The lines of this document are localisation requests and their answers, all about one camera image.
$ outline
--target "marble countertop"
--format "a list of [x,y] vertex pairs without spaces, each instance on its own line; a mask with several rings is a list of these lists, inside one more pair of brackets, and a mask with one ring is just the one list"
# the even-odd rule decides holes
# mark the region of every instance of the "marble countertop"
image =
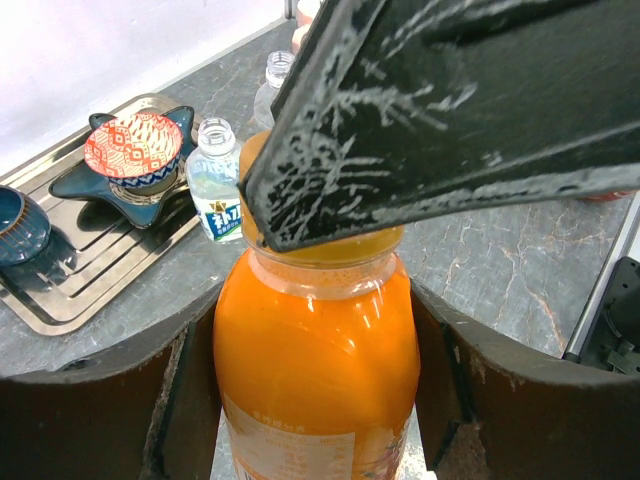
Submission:
[[[245,140],[258,131],[253,98],[267,55],[288,49],[293,29],[279,26],[162,93],[202,116],[226,118]],[[560,356],[627,204],[545,202],[441,217],[409,225],[400,255],[414,278],[456,308]],[[236,259],[211,255],[210,247],[202,230],[194,229],[88,325],[64,337],[35,334],[0,304],[0,375],[58,368],[180,310],[221,281]],[[150,311],[148,304],[156,308]],[[428,478],[415,422],[412,432],[401,478]],[[222,430],[212,478],[231,478],[228,457]]]

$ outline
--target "serving tray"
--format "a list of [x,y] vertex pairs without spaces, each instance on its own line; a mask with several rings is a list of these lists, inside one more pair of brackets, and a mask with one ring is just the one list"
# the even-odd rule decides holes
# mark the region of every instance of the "serving tray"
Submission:
[[[142,95],[111,112],[166,113],[179,106],[163,95]],[[196,116],[192,137],[201,118]],[[77,330],[197,224],[187,186],[146,230],[131,225],[106,202],[63,200],[51,183],[83,161],[91,130],[76,132],[0,178],[38,202],[52,224],[49,246],[32,261],[0,269],[0,299],[34,331],[48,336]]]

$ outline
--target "patterned bowl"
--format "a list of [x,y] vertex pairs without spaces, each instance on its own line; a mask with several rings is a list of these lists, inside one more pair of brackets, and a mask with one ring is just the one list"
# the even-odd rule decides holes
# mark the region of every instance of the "patterned bowl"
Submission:
[[584,200],[585,202],[593,202],[593,203],[613,202],[615,200],[628,197],[629,195],[633,195],[634,193],[636,192],[611,192],[611,193],[605,193],[604,195],[594,195],[591,197],[585,197],[582,200]]
[[36,202],[0,186],[0,267],[31,260],[47,246],[50,234],[51,223]]
[[136,113],[96,128],[84,144],[84,161],[121,187],[145,188],[166,179],[180,162],[182,133],[169,118]]

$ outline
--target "blue star-shaped dish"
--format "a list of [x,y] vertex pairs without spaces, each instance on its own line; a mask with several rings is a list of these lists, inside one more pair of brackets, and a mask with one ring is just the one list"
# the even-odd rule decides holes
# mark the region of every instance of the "blue star-shaped dish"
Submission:
[[[185,161],[196,148],[191,138],[195,112],[192,107],[177,107],[164,114],[180,127],[182,132],[182,148],[180,163],[169,180],[165,190],[143,195],[133,189],[125,189],[107,180],[106,177],[91,170],[85,162],[80,162],[56,178],[49,186],[49,193],[54,197],[72,200],[104,200],[116,207],[137,228],[148,228],[160,217],[162,207],[167,199],[184,192],[187,186]],[[89,118],[92,130],[112,120],[112,115],[95,114]]]

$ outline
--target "orange juice bottle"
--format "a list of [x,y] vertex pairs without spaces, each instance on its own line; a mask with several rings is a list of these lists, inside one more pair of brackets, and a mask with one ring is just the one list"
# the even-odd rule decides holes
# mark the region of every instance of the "orange juice bottle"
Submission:
[[[243,149],[246,173],[268,133]],[[250,248],[215,313],[214,357],[242,480],[396,478],[420,359],[393,228],[295,252]]]

